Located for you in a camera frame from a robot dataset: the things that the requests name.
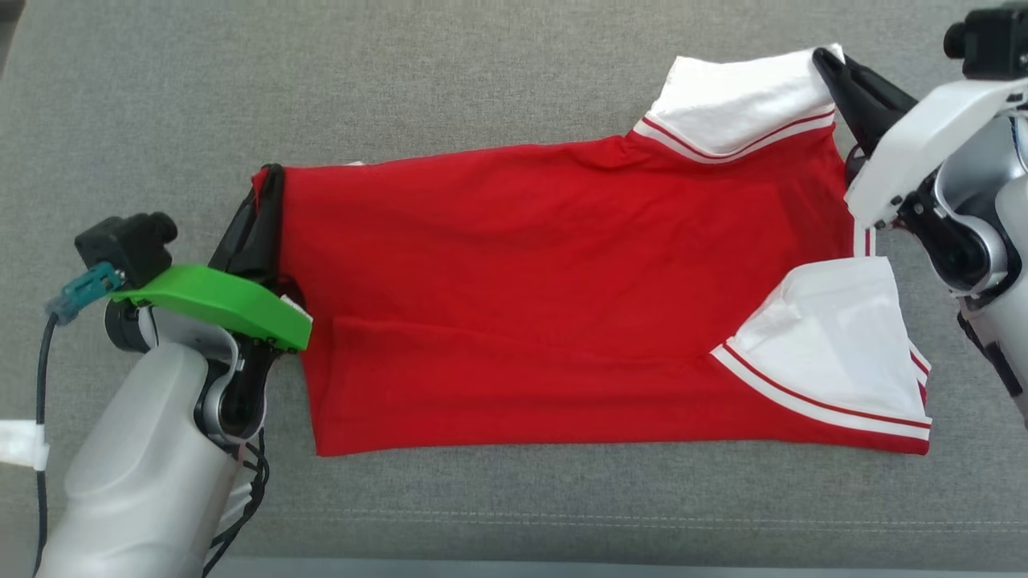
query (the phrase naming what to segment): black cable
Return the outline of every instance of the black cable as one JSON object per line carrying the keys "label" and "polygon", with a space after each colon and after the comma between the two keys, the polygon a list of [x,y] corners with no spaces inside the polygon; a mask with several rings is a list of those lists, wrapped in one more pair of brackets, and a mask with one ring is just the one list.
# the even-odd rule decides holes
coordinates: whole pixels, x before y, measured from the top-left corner
{"label": "black cable", "polygon": [[[43,339],[39,344],[39,362],[36,365],[36,425],[46,422],[46,365],[50,359],[50,341],[53,340],[53,328],[58,325],[57,314],[50,314],[43,329]],[[43,547],[46,546],[46,518],[49,508],[46,505],[46,471],[36,472],[36,497],[39,501],[39,538],[36,542],[36,566],[32,571],[35,576],[39,565],[43,562]]]}
{"label": "black cable", "polygon": [[160,337],[157,336],[157,320],[153,318],[153,305],[146,308],[146,311],[150,314],[150,327],[153,329],[153,347],[156,348],[160,345]]}
{"label": "black cable", "polygon": [[257,511],[257,508],[260,507],[261,502],[264,501],[264,489],[267,485],[267,480],[271,475],[271,469],[268,466],[267,458],[264,457],[264,451],[266,449],[266,446],[264,444],[264,430],[262,429],[257,434],[256,447],[252,443],[247,443],[246,447],[247,449],[250,450],[251,454],[254,455],[254,458],[257,459],[256,464],[252,462],[244,462],[243,464],[245,468],[257,472],[257,474],[254,476],[253,481],[250,482],[250,502],[243,508],[243,515],[240,517],[240,519],[235,520],[234,523],[232,523],[227,529],[225,529],[224,532],[216,536],[214,540],[211,542],[211,547],[213,548],[215,546],[218,546],[218,550],[214,552],[214,555],[211,556],[211,559],[206,565],[204,565],[204,574],[203,574],[204,578],[207,578],[207,575],[211,573],[211,571],[214,569],[214,566],[218,564],[218,562],[221,559],[223,555],[225,555],[225,552],[228,550],[228,547],[232,544],[232,541],[235,540],[235,537],[240,535],[240,530],[242,530],[243,527],[248,521],[250,521],[250,518],[253,517],[254,513]]}

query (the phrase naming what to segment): gray fabric surface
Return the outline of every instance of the gray fabric surface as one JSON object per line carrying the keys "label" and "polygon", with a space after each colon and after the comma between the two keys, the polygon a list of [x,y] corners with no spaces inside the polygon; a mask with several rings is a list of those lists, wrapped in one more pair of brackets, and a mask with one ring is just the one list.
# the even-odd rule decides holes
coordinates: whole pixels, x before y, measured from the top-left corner
{"label": "gray fabric surface", "polygon": [[[205,261],[264,162],[624,133],[675,55],[731,61],[838,41],[922,96],[957,77],[942,36],[980,3],[33,0],[0,80],[0,418],[32,416],[42,303],[80,268],[72,237],[103,217],[166,211],[181,231],[176,259]],[[934,363],[926,458],[731,442],[317,459],[290,359],[269,380],[269,494],[234,553],[1028,569],[1017,411],[914,242],[886,234],[880,251]],[[137,359],[110,346],[101,314],[54,339],[54,487]],[[2,541],[24,555],[32,482],[0,467]]]}

